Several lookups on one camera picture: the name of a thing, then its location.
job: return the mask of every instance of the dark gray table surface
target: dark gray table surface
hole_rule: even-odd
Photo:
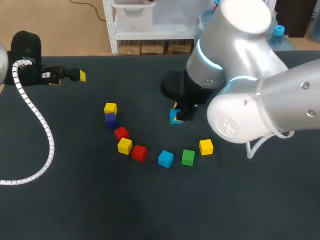
[[[281,52],[289,68],[320,52]],[[55,140],[55,156],[39,179],[0,187],[3,240],[316,240],[320,238],[320,131],[272,138],[253,160],[244,144],[219,138],[206,120],[170,125],[173,101],[160,92],[168,70],[186,56],[45,57],[50,65],[80,67],[87,82],[32,86],[26,92]],[[118,120],[146,163],[117,151],[103,108],[116,102]],[[44,130],[14,86],[0,95],[0,178],[20,179],[45,163]],[[211,138],[214,154],[200,156]],[[183,149],[196,150],[193,167]],[[174,153],[171,168],[157,164]]]

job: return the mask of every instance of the toy cube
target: toy cube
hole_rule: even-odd
[[[129,133],[127,130],[122,126],[114,131],[114,135],[116,140],[119,142],[122,138],[129,139]]]
[[[132,141],[127,138],[121,138],[120,142],[118,143],[118,151],[119,153],[129,155],[132,149]]]
[[[195,158],[195,151],[191,150],[183,150],[182,154],[182,165],[187,165],[187,166],[193,166],[194,165],[194,158]]]
[[[210,155],[214,152],[214,146],[211,139],[201,140],[199,143],[201,155]]]
[[[182,124],[184,121],[177,119],[177,113],[179,113],[180,109],[171,109],[170,110],[170,124]]]
[[[107,102],[104,106],[104,114],[114,113],[116,115],[117,111],[117,104],[115,103]]]
[[[114,112],[108,113],[104,115],[104,120],[105,120],[105,125],[110,128],[110,129],[116,129],[118,124],[117,124],[117,119],[116,115]]]
[[[147,148],[140,145],[135,145],[132,150],[132,159],[144,162],[147,157]]]
[[[158,157],[158,164],[167,169],[170,168],[173,161],[174,161],[174,155],[165,150],[163,150]]]

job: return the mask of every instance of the blue bottle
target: blue bottle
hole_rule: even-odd
[[[208,24],[214,16],[215,10],[220,4],[220,0],[214,0],[214,7],[205,10],[200,17],[197,18],[194,28],[194,44],[198,42],[201,34],[208,28]]]
[[[273,30],[272,38],[268,41],[273,51],[292,51],[295,47],[290,43],[285,34],[285,27],[276,25]]]
[[[311,37],[313,40],[320,43],[320,13],[316,16],[314,20]]]

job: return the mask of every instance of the wooden floor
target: wooden floor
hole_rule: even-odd
[[[105,19],[102,0],[73,0],[96,6]],[[111,55],[106,22],[93,7],[68,0],[0,0],[0,42],[10,49],[18,31],[38,34],[43,56]]]

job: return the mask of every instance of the yellow block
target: yellow block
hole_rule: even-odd
[[[80,82],[86,81],[86,73],[80,69]]]
[[[55,84],[55,83],[50,83],[49,82],[49,85],[59,85],[60,86],[61,85],[61,79],[59,79],[59,84]]]
[[[210,155],[214,152],[214,146],[211,139],[201,140],[199,143],[201,155]]]
[[[117,114],[117,104],[115,103],[111,103],[111,102],[107,102],[104,106],[104,114],[110,114],[110,113],[114,113]]]
[[[118,151],[119,153],[129,155],[132,149],[132,141],[127,138],[121,138],[120,142],[118,143]]]

